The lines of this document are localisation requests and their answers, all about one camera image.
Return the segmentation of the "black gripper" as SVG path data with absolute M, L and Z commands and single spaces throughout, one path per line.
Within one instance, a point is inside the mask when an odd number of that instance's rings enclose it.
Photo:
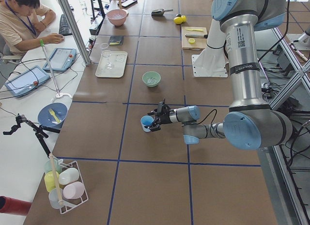
M 155 124 L 150 126 L 150 131 L 155 132 L 160 130 L 160 125 L 171 124 L 171 115 L 174 112 L 169 105 L 165 103 L 165 98 L 158 103 L 158 107 L 155 110 Z

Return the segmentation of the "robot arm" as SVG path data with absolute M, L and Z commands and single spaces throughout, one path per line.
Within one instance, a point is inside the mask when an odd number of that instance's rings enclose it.
M 151 131 L 162 124 L 180 122 L 186 144 L 205 138 L 225 138 L 239 149 L 255 150 L 288 141 L 293 132 L 291 121 L 274 111 L 264 100 L 260 82 L 254 33 L 279 26 L 285 17 L 286 0 L 214 0 L 212 23 L 205 50 L 194 66 L 215 70 L 217 57 L 224 49 L 232 81 L 233 102 L 221 123 L 198 123 L 197 106 L 171 109 L 164 102 L 151 112 Z

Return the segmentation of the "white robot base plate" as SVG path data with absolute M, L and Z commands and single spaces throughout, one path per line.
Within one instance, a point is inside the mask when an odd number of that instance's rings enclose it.
M 212 19 L 206 47 L 199 55 L 192 55 L 194 77 L 227 78 L 224 43 L 226 34 L 220 30 L 220 23 Z

